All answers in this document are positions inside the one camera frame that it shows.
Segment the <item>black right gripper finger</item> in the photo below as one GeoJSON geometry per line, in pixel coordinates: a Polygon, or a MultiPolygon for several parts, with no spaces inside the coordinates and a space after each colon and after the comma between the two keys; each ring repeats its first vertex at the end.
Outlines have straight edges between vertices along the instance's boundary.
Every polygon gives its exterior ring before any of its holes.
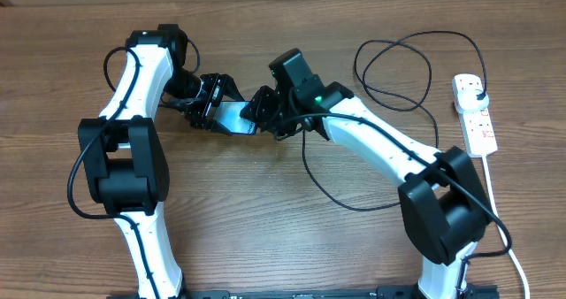
{"type": "Polygon", "coordinates": [[[248,135],[255,135],[257,131],[279,135],[279,129],[276,124],[282,120],[281,113],[275,113],[269,118],[262,118],[256,114],[250,113],[247,119],[252,122],[252,126],[250,126],[248,130],[248,135]]]}
{"type": "Polygon", "coordinates": [[[267,120],[270,117],[270,90],[260,88],[240,111],[240,117],[248,120],[267,120]]]}

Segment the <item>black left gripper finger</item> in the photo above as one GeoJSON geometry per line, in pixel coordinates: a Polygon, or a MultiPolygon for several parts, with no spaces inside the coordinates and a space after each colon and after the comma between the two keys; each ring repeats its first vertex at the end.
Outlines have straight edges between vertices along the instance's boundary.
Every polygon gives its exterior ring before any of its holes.
{"type": "Polygon", "coordinates": [[[234,79],[228,74],[221,74],[220,75],[221,86],[223,89],[223,95],[227,96],[234,101],[243,102],[244,97],[241,95],[240,91],[238,90],[234,79]]]}
{"type": "Polygon", "coordinates": [[[225,135],[233,135],[233,133],[226,126],[224,126],[221,122],[217,120],[217,117],[218,115],[215,115],[212,118],[212,121],[210,123],[211,132],[218,134],[225,134],[225,135]]]}

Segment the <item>Samsung Galaxy smartphone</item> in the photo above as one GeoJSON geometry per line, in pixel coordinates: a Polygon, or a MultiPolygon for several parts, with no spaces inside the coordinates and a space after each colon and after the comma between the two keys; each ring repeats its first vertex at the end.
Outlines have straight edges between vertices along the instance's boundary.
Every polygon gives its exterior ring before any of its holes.
{"type": "Polygon", "coordinates": [[[216,109],[214,119],[231,134],[255,135],[257,126],[251,120],[242,118],[240,113],[248,102],[223,101],[216,109]]]}

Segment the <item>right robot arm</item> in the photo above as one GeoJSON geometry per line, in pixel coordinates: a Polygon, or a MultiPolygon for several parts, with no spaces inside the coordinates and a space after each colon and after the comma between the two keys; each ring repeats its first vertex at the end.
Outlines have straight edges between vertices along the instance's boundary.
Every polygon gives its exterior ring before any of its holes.
{"type": "Polygon", "coordinates": [[[417,142],[373,114],[352,90],[325,85],[298,49],[269,64],[241,117],[280,138],[316,131],[370,163],[396,186],[405,232],[423,257],[414,298],[471,298],[465,278],[492,213],[468,154],[417,142]]]}

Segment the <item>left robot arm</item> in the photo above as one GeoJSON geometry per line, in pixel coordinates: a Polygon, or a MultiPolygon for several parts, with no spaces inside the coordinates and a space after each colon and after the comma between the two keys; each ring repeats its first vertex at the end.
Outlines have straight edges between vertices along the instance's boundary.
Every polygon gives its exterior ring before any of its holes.
{"type": "Polygon", "coordinates": [[[121,50],[126,66],[113,96],[95,119],[78,126],[80,154],[70,172],[67,200],[84,168],[91,198],[124,235],[138,279],[136,298],[185,298],[184,274],[172,253],[164,219],[170,173],[155,127],[158,108],[179,111],[197,129],[252,134],[254,125],[232,114],[244,99],[226,74],[201,76],[185,69],[192,41],[176,24],[137,30],[121,50]]]}

